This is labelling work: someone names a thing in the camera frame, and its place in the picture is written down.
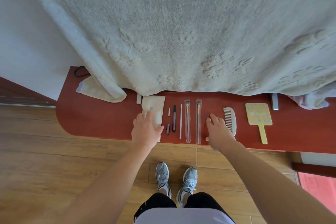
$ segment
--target black cable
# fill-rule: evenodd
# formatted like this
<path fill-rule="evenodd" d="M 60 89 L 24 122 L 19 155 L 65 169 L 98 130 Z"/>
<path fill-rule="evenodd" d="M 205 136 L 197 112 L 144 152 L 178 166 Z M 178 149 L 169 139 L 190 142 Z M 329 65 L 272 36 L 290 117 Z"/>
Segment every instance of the black cable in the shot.
<path fill-rule="evenodd" d="M 91 75 L 90 73 L 77 75 L 78 70 L 81 69 L 81 68 L 83 68 L 83 67 L 85 67 L 85 66 L 77 67 L 76 70 L 73 72 L 73 75 L 74 75 L 75 77 L 83 77 L 83 76 Z"/>

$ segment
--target comb teeth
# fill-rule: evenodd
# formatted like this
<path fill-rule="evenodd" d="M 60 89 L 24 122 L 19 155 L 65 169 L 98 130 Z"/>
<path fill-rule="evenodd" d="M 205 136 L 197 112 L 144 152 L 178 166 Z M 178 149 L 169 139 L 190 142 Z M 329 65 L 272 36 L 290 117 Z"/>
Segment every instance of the comb teeth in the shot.
<path fill-rule="evenodd" d="M 231 131 L 231 133 L 233 133 L 231 110 L 224 108 L 223 111 L 224 111 L 224 117 L 225 117 L 225 125 Z"/>

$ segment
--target white wall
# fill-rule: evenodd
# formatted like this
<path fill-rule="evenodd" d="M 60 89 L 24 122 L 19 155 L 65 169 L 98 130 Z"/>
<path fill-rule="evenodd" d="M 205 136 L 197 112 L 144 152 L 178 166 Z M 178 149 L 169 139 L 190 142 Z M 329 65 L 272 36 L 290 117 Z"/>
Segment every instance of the white wall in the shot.
<path fill-rule="evenodd" d="M 301 152 L 305 164 L 336 167 L 336 154 Z"/>
<path fill-rule="evenodd" d="M 0 0 L 1 77 L 57 100 L 82 64 L 37 0 Z"/>

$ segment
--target black shorts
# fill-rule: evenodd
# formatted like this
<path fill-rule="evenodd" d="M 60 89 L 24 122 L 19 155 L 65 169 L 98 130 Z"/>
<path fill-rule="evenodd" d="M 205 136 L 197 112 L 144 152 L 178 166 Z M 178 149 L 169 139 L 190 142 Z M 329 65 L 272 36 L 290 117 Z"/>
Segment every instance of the black shorts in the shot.
<path fill-rule="evenodd" d="M 169 197 L 157 192 L 139 207 L 139 210 L 137 210 L 137 212 L 134 214 L 134 220 L 138 218 L 141 213 L 152 208 L 177 208 L 177 206 Z M 219 203 L 217 203 L 212 196 L 205 192 L 198 192 L 194 195 L 191 195 L 188 198 L 184 208 L 210 208 L 220 210 L 233 221 L 233 219 L 224 211 Z"/>

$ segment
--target wooden floor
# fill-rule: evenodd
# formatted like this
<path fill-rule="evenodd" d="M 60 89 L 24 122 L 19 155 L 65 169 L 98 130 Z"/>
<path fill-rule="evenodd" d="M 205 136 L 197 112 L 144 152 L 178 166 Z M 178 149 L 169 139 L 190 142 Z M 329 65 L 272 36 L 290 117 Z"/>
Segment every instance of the wooden floor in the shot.
<path fill-rule="evenodd" d="M 53 108 L 0 106 L 1 223 L 53 223 L 129 145 L 71 136 L 57 122 Z M 284 152 L 253 152 L 296 182 Z M 224 156 L 205 146 L 164 143 L 158 143 L 141 166 L 119 223 L 132 223 L 139 206 L 156 192 L 159 162 L 169 167 L 174 201 L 184 171 L 196 167 L 197 191 L 211 194 L 237 224 L 265 223 Z"/>

